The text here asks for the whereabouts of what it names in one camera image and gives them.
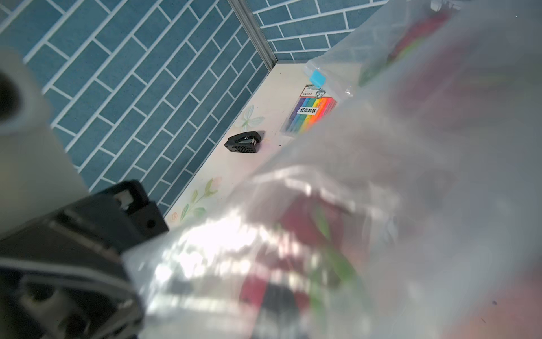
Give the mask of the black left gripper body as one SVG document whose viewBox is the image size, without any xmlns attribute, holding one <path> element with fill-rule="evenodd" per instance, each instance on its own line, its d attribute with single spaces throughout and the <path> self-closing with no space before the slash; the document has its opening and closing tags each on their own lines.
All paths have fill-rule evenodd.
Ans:
<svg viewBox="0 0 542 339">
<path fill-rule="evenodd" d="M 1 233 L 1 337 L 137 338 L 144 308 L 122 254 L 166 233 L 125 181 Z"/>
</svg>

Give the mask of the pink dragon fruit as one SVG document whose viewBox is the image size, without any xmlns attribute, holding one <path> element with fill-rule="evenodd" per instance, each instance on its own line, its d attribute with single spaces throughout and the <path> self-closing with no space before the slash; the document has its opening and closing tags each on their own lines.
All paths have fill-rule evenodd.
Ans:
<svg viewBox="0 0 542 339">
<path fill-rule="evenodd" d="M 241 285 L 239 300 L 262 326 L 286 326 L 304 315 L 327 319 L 331 295 L 359 278 L 350 250 L 366 243 L 364 210 L 299 196 L 272 225 Z"/>
</svg>

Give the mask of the clear zip-top bag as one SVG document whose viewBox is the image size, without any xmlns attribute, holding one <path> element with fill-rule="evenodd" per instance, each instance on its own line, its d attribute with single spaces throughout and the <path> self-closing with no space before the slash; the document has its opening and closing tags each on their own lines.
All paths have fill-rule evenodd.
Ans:
<svg viewBox="0 0 542 339">
<path fill-rule="evenodd" d="M 141 338 L 540 338 L 540 1 L 390 1 L 307 66 L 331 113 L 125 255 Z"/>
</svg>

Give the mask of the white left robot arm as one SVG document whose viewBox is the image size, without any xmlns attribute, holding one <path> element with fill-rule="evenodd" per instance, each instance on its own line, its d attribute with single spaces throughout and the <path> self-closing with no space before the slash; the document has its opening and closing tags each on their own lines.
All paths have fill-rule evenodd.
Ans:
<svg viewBox="0 0 542 339">
<path fill-rule="evenodd" d="M 18 54 L 1 51 L 1 337 L 137 338 L 122 254 L 168 230 L 142 184 L 92 194 Z"/>
</svg>

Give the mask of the back zip bag with dragonfruit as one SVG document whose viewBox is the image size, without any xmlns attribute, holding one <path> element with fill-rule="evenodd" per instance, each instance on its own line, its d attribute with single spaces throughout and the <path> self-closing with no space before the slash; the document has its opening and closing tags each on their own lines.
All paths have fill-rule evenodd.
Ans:
<svg viewBox="0 0 542 339">
<path fill-rule="evenodd" d="M 431 14 L 428 18 L 420 20 L 413 24 L 405 35 L 394 46 L 393 50 L 387 56 L 385 61 L 373 63 L 359 76 L 358 85 L 365 86 L 374 79 L 380 72 L 388 68 L 394 62 L 404 58 L 410 52 L 413 52 L 427 38 L 442 28 L 454 15 L 456 11 L 451 9 L 440 10 Z"/>
</svg>

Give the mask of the black stapler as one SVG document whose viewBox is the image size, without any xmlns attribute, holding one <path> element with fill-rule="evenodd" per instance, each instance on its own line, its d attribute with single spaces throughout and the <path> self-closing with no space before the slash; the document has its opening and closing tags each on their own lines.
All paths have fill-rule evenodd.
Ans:
<svg viewBox="0 0 542 339">
<path fill-rule="evenodd" d="M 224 147 L 233 153 L 257 153 L 261 149 L 261 143 L 265 131 L 246 131 L 230 136 Z"/>
</svg>

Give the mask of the left corner aluminium post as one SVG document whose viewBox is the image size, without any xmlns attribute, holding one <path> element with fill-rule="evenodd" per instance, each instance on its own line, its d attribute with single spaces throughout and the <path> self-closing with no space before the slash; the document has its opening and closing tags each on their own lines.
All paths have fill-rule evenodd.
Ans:
<svg viewBox="0 0 542 339">
<path fill-rule="evenodd" d="M 278 60 L 247 2 L 245 0 L 228 0 L 228 3 L 260 55 L 267 70 L 271 71 L 278 63 Z"/>
</svg>

